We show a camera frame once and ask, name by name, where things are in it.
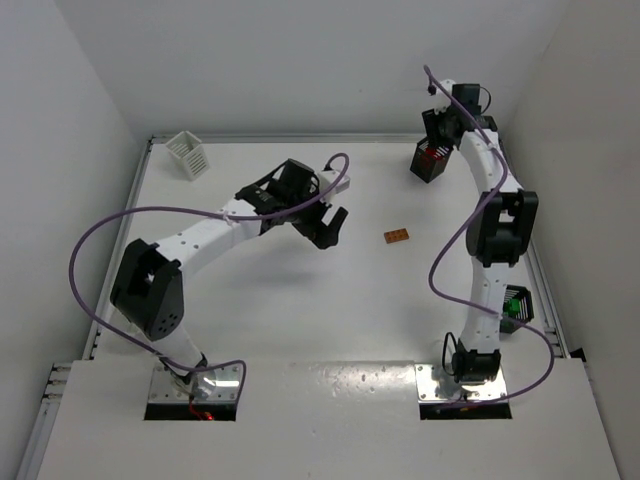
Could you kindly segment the orange lego plate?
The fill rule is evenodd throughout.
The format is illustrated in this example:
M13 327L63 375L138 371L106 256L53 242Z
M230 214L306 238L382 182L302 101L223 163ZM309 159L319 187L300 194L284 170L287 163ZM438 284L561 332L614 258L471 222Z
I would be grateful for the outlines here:
M391 230L384 233L384 239L387 244L406 241L409 238L410 238L409 233L405 228Z

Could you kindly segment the dark green lego brick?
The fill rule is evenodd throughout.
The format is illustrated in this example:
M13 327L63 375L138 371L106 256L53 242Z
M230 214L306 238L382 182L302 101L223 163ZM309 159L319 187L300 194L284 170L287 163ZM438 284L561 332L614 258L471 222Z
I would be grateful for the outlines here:
M509 317L513 317L513 318L517 317L519 315L520 311L521 311L520 301L518 299L516 299L516 298L510 299L504 305L504 312Z

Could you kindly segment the red flower lego brick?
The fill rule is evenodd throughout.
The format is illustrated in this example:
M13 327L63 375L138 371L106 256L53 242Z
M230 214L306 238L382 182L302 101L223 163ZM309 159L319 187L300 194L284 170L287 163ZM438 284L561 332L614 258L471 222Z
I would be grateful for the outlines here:
M433 158L429 154L422 154L419 161L421 169L424 171L429 171L433 167Z

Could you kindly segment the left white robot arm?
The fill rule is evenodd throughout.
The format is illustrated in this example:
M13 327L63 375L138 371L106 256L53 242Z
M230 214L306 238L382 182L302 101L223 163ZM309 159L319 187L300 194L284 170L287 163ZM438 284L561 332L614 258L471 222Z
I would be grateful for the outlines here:
M330 165L315 171L288 159L241 188L213 217L161 240L130 242L110 302L144 335L172 375L188 385L208 364L183 324L189 281L234 247L283 224L320 250L335 246L348 212L339 208L329 223L323 218L349 185L346 173Z

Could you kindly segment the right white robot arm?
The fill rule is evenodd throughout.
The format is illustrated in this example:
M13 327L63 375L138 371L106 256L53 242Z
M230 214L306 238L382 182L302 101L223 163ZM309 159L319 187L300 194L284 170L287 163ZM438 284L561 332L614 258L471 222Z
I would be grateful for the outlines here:
M539 206L538 195L511 173L494 120L482 113L478 84L430 81L437 98L423 118L430 147L457 150L467 162L478 203L456 232L472 260L472 287L464 328L455 341L447 373L457 383L484 384L496 378L500 327L511 270L528 249Z

